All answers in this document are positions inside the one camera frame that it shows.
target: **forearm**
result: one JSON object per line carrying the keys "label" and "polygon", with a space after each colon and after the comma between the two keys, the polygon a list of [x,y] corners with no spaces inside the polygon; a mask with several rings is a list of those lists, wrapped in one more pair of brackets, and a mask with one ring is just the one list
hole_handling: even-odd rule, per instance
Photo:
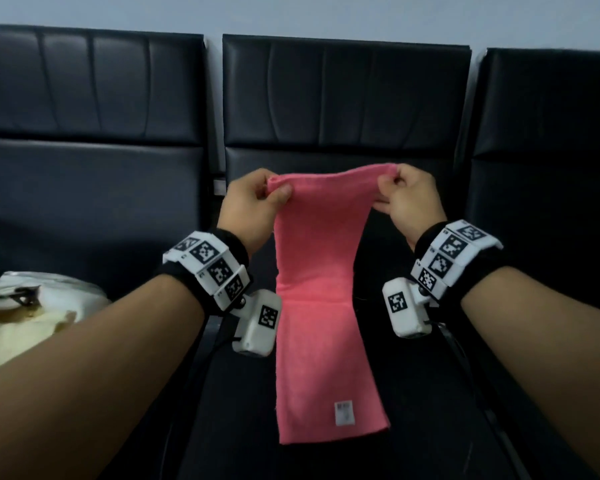
{"label": "forearm", "polygon": [[158,276],[0,367],[0,478],[95,478],[203,319],[190,291]]}
{"label": "forearm", "polygon": [[600,473],[600,310],[501,268],[462,300],[476,330]]}

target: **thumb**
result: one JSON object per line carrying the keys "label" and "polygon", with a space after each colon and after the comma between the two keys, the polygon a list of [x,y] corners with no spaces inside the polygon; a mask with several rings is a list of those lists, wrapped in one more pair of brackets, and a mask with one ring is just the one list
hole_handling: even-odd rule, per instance
{"label": "thumb", "polygon": [[378,190],[380,190],[380,193],[385,197],[391,198],[391,195],[399,188],[400,186],[393,181],[391,175],[380,175],[380,177],[378,177]]}
{"label": "thumb", "polygon": [[266,202],[277,213],[284,204],[287,203],[291,193],[293,193],[293,187],[289,184],[284,184],[280,188],[275,189],[272,193],[267,196]]}

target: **hand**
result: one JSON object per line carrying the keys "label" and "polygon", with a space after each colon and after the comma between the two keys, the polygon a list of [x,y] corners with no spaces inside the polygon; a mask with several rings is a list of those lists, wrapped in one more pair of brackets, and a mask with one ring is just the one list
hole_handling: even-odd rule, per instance
{"label": "hand", "polygon": [[391,216],[393,224],[414,250],[420,236],[433,224],[447,220],[432,174],[407,164],[398,165],[399,177],[378,177],[374,209]]}
{"label": "hand", "polygon": [[234,233],[247,249],[249,258],[273,232],[273,221],[287,203],[293,188],[282,185],[266,196],[267,179],[276,176],[260,168],[229,185],[220,208],[218,228]]}

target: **towel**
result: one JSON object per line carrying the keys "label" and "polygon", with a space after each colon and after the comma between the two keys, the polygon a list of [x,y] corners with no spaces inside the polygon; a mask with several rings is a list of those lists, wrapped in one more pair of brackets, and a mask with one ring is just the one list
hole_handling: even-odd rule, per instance
{"label": "towel", "polygon": [[280,443],[316,443],[389,427],[353,310],[353,261],[377,190],[394,164],[272,177],[294,192],[276,217]]}

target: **towel label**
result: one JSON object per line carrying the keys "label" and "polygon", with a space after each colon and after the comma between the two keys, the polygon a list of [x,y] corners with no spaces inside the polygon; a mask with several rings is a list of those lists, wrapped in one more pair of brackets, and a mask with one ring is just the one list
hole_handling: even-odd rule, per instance
{"label": "towel label", "polygon": [[356,423],[353,416],[353,401],[341,401],[336,406],[336,426],[349,426]]}

